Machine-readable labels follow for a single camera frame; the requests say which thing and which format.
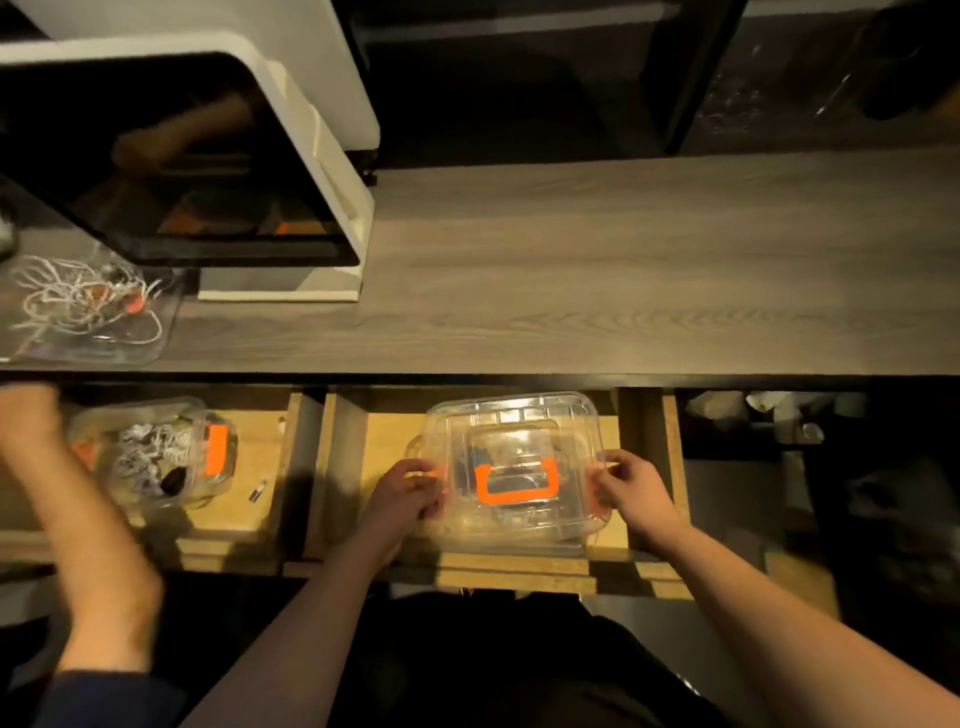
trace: monitor screen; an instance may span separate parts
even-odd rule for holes
[[[358,262],[233,56],[3,64],[0,88],[0,171],[133,262]]]

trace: clear plastic tray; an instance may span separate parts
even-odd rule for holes
[[[587,480],[602,450],[596,408],[576,392],[438,404],[427,412],[422,453],[446,495],[428,535],[482,545],[594,533],[611,513]]]
[[[183,461],[150,458],[161,478],[183,468],[182,485],[176,478],[173,481],[175,493],[171,489],[145,492],[138,485],[142,471],[134,475],[129,469],[117,467],[124,452],[139,449],[137,444],[122,443],[122,438],[131,436],[130,428],[135,425],[169,425],[186,438]],[[130,513],[147,507],[200,507],[229,487],[236,462],[237,436],[233,425],[190,397],[87,409],[71,421],[67,440],[97,481]]]
[[[35,292],[35,289],[23,286],[22,283],[26,280],[24,274],[32,279],[43,279],[51,275],[63,276],[64,262],[89,266],[98,272],[118,271],[123,268],[139,275],[151,294],[145,300],[140,299],[142,304],[133,301],[124,302],[126,305],[116,304],[115,312],[123,315],[113,323],[87,333],[71,332],[53,326],[24,328],[30,317],[24,310],[19,310],[19,307]],[[54,274],[50,273],[52,269],[48,263],[55,266]],[[4,281],[4,290],[19,301],[18,310],[10,310],[7,306],[3,317],[19,342],[15,350],[4,352],[10,361],[42,359],[97,364],[149,364],[163,352],[183,297],[182,270],[137,267],[102,246],[91,255],[66,261],[21,256],[10,260],[4,266],[4,271],[8,279]],[[56,314],[56,306],[55,303],[47,304],[43,310],[45,313]]]

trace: wooden drawer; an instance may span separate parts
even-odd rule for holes
[[[167,508],[150,522],[135,517],[132,525],[164,568],[279,573],[284,558],[302,544],[323,405],[309,394],[274,387],[83,386],[65,393],[84,406],[182,396],[202,400],[235,425],[234,477],[202,508]],[[65,405],[68,413],[79,409]],[[51,561],[30,504],[6,471],[0,473],[0,561]]]
[[[444,400],[519,394],[499,387],[345,388],[326,396],[317,479],[310,503],[304,562],[284,573],[307,575],[350,533],[379,477],[418,448],[424,414]],[[632,450],[652,461],[689,521],[677,404],[659,389],[585,392],[600,412],[605,448]],[[396,581],[450,587],[593,594],[688,595],[669,565],[643,552],[619,514],[585,545],[497,554],[438,551],[404,545],[384,572]]]

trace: tangled cable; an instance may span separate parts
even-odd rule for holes
[[[163,468],[185,468],[190,463],[191,429],[173,425],[130,425],[117,435],[120,454],[113,475],[133,481],[133,491],[142,496],[163,497]]]
[[[51,328],[82,336],[101,331],[127,316],[146,315],[154,320],[156,333],[142,341],[152,344],[163,335],[163,325],[150,310],[150,301],[162,291],[162,280],[148,284],[137,270],[113,261],[100,270],[79,260],[23,255],[11,270],[16,285],[33,291],[23,300],[27,321],[11,328]]]

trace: dark sleeve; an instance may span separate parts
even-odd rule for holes
[[[34,728],[170,728],[183,699],[150,675],[69,670],[54,676]]]

